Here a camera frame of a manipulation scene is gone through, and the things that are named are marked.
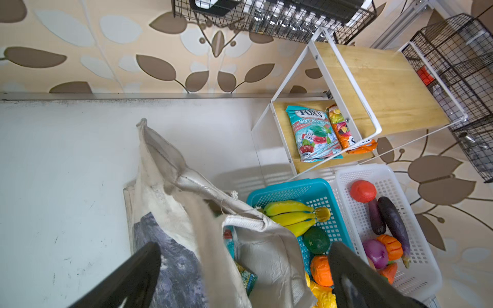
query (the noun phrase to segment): teal plastic basket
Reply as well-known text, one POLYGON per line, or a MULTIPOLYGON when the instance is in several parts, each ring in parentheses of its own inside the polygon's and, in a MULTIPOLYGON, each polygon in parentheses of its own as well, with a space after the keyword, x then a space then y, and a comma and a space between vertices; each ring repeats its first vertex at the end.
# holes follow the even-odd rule
MULTIPOLYGON (((354 251, 348 230, 342 218, 341 210, 337 205, 334 193, 329 183, 322 178, 304 179, 283 184, 271 185, 266 188, 252 192, 246 203, 252 207, 264 208, 268 203, 275 201, 295 200, 313 208, 328 207, 330 219, 326 222, 317 222, 315 225, 321 227, 329 235, 330 242, 340 241, 354 251)), ((311 276, 310 262, 315 256, 308 251, 303 243, 303 236, 298 237, 305 271, 311 276)))

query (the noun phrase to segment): wooden shelf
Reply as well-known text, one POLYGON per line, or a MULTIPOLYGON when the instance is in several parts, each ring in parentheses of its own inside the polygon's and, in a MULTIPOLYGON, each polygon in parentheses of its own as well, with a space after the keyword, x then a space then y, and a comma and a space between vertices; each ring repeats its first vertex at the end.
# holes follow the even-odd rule
MULTIPOLYGON (((296 141, 294 139, 293 128, 291 126, 291 122, 289 121, 289 117, 286 113, 286 107, 289 105, 292 106, 302 106, 307 108, 312 108, 315 110, 325 111, 327 107, 335 104, 335 101, 325 100, 325 101, 304 101, 304 102, 274 102, 274 110, 276 111, 276 117, 279 120, 279 124, 282 129, 282 134, 287 143, 287 147, 289 149, 289 153, 291 155, 291 159, 293 160, 294 167, 298 173, 301 173, 319 162, 315 163, 303 163, 301 162, 300 153, 298 152, 298 147, 296 146, 296 141)), ((348 154, 343 153, 342 159, 331 159, 328 162, 318 166, 315 170, 324 169, 332 166, 347 164, 355 161, 360 161, 373 157, 373 153, 365 153, 365 154, 348 154)))
MULTIPOLYGON (((329 44, 315 42, 363 138, 375 132, 354 88, 329 44)), ((412 66, 400 52, 337 45, 380 125, 381 136, 450 123, 412 66)))

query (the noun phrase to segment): red onion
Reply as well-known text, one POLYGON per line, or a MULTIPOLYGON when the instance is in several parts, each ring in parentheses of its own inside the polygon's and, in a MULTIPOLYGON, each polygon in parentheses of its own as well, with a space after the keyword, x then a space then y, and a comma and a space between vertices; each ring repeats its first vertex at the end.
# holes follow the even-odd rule
POLYGON ((367 240, 363 243, 366 256, 370 258, 377 269, 383 269, 388 263, 388 254, 385 245, 377 240, 367 240))

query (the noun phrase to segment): dark green fruit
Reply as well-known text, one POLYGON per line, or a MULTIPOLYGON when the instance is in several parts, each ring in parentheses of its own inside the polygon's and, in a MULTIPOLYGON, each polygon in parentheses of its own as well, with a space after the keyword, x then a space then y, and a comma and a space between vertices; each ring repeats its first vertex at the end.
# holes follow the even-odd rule
POLYGON ((329 250, 330 240, 321 227, 311 227, 303 235, 303 243, 312 254, 323 254, 329 250))

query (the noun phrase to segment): banana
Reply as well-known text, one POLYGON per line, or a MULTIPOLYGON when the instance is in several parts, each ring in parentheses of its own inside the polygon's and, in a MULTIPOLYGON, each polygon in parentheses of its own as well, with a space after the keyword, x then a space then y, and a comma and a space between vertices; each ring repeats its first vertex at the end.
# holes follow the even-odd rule
POLYGON ((315 217, 316 215, 314 213, 292 212, 272 216, 271 219, 281 226, 289 226, 315 217))
POLYGON ((282 213, 303 211, 313 212, 313 207, 293 200, 271 202, 264 207, 264 212, 269 217, 282 213))
POLYGON ((314 219, 302 221, 294 225, 285 226, 288 230, 294 233, 296 237, 302 236, 308 229, 316 223, 314 219))

